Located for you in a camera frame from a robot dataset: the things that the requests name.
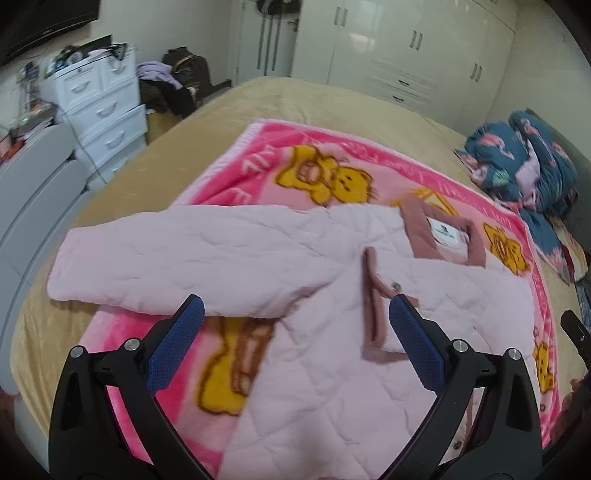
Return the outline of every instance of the black backpack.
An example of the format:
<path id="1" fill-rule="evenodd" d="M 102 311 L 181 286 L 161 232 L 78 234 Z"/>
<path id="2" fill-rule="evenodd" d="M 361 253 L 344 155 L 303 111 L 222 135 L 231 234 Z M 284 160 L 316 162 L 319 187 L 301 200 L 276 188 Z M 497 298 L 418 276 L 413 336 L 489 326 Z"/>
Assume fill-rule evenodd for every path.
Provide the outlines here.
<path id="1" fill-rule="evenodd" d="M 209 65 L 207 60 L 187 50 L 187 47 L 179 47 L 169 50 L 162 57 L 162 63 L 172 66 L 172 74 L 184 87 L 195 87 L 196 100 L 205 98 L 225 87 L 231 87 L 232 82 L 226 80 L 218 85 L 212 85 Z"/>
<path id="2" fill-rule="evenodd" d="M 301 0 L 256 0 L 256 7 L 265 15 L 296 14 L 301 10 Z"/>

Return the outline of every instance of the beige bedsheet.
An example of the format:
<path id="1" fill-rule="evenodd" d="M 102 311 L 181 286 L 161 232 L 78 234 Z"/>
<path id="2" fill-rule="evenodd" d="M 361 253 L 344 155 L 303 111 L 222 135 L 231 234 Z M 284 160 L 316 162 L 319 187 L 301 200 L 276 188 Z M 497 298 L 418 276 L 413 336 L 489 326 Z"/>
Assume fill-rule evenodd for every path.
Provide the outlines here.
<path id="1" fill-rule="evenodd" d="M 223 154 L 256 118 L 278 118 L 374 140 L 420 160 L 476 190 L 453 149 L 464 138 L 390 103 L 335 87 L 293 79 L 257 79 L 215 99 L 159 138 L 126 166 L 84 208 L 73 226 L 95 225 L 146 210 L 165 209 Z M 12 341 L 11 370 L 27 406 L 45 433 L 61 369 L 96 306 L 51 301 L 45 291 L 49 258 L 26 299 Z M 557 319 L 579 314 L 573 287 L 549 268 L 544 275 Z M 560 385 L 583 372 L 568 339 L 559 333 Z"/>

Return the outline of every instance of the wall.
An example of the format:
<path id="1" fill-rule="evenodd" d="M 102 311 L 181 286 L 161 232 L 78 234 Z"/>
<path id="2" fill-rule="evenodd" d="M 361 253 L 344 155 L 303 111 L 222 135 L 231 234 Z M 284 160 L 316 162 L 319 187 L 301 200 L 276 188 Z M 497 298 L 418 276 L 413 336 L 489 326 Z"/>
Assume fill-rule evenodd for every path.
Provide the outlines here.
<path id="1" fill-rule="evenodd" d="M 526 107 L 591 160 L 591 66 L 541 0 L 520 6 L 513 50 L 489 120 L 507 120 L 512 111 Z"/>
<path id="2" fill-rule="evenodd" d="M 187 46 L 207 58 L 212 82 L 228 78 L 228 38 L 232 0 L 102 0 L 99 19 L 26 52 L 0 69 L 0 124 L 18 114 L 15 74 L 31 58 L 40 60 L 64 46 L 112 34 L 134 43 L 138 62 L 161 60 L 168 48 Z"/>

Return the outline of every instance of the pink blanket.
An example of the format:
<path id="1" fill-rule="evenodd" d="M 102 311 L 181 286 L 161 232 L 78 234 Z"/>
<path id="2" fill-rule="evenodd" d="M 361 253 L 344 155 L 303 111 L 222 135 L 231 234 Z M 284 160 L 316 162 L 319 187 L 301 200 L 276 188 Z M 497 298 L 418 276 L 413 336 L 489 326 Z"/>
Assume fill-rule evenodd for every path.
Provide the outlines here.
<path id="1" fill-rule="evenodd" d="M 320 147 L 322 153 L 313 147 Z M 535 300 L 534 356 L 543 394 L 540 420 L 547 443 L 560 411 L 554 322 L 534 243 L 517 215 L 376 143 L 277 120 L 252 124 L 174 205 L 287 205 L 310 209 L 367 202 L 396 206 L 408 193 L 446 213 L 473 220 L 487 249 L 515 275 L 529 280 Z M 116 349 L 130 337 L 143 337 L 158 319 L 103 307 L 81 344 L 91 352 Z M 208 318 L 171 386 L 157 394 L 187 446 L 214 476 L 271 335 L 268 322 Z M 110 394 L 131 450 L 150 461 L 118 391 L 113 388 Z"/>

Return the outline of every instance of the blue gripper pad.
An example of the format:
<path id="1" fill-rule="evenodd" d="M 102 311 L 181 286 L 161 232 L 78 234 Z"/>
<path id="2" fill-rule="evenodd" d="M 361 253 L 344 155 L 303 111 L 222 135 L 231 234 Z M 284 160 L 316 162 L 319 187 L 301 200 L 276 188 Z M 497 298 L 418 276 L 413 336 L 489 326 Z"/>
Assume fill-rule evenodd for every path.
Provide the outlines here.
<path id="1" fill-rule="evenodd" d="M 425 322 L 410 303 L 395 296 L 390 301 L 390 324 L 423 387 L 440 395 L 445 390 L 445 359 L 421 325 Z"/>
<path id="2" fill-rule="evenodd" d="M 203 300 L 195 297 L 150 355 L 145 383 L 152 395 L 168 388 L 204 319 Z"/>

